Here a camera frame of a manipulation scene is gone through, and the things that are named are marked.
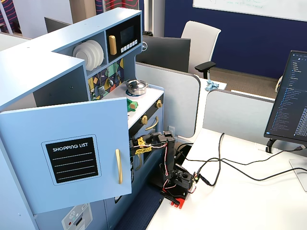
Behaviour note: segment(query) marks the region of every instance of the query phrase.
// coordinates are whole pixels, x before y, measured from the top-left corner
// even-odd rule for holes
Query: blue cloth
[[[208,86],[205,89],[206,91],[211,91],[211,90],[215,90],[215,89],[219,88],[219,84],[215,84],[211,80],[207,80],[207,84],[208,84]]]

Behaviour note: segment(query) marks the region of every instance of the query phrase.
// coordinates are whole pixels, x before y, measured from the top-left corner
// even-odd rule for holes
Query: gold door handle
[[[155,120],[156,120],[156,122],[154,123],[154,125],[153,125],[153,126],[150,126],[150,127],[148,127],[148,128],[146,128],[146,129],[145,129],[146,131],[149,130],[149,129],[154,128],[154,127],[158,124],[158,122],[159,122],[158,116],[155,117]]]
[[[117,53],[115,36],[113,35],[109,36],[109,44],[110,44],[110,54],[115,55]]]
[[[118,167],[118,178],[119,184],[123,183],[123,171],[121,168],[121,160],[120,160],[120,151],[119,149],[115,150],[116,153],[116,160],[117,160],[117,167]]]

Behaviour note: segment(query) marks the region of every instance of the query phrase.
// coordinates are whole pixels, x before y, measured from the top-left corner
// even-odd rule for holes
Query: whiteboard
[[[307,0],[193,0],[193,7],[307,22]]]

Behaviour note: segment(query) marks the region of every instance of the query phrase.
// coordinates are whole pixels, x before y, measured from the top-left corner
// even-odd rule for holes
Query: white plate
[[[95,56],[95,67],[94,68],[97,68],[98,64],[99,64],[99,53],[98,53],[98,50],[97,48],[90,42],[84,42],[85,45],[87,45],[91,51],[94,53],[94,56]]]
[[[98,63],[98,65],[100,66],[102,64],[103,60],[104,60],[104,51],[103,51],[101,45],[98,42],[94,41],[94,40],[88,40],[86,42],[89,42],[89,43],[93,44],[96,47],[96,49],[98,50],[98,54],[99,54],[99,63]]]
[[[76,46],[73,50],[72,56],[85,60],[86,70],[92,71],[95,67],[95,56],[92,50],[84,43]]]

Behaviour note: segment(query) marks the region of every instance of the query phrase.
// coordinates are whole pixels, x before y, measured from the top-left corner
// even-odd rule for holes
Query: office chair
[[[216,64],[211,61],[220,29],[209,25],[188,21],[184,27],[181,38],[191,39],[189,56],[189,73],[210,79],[210,68]]]

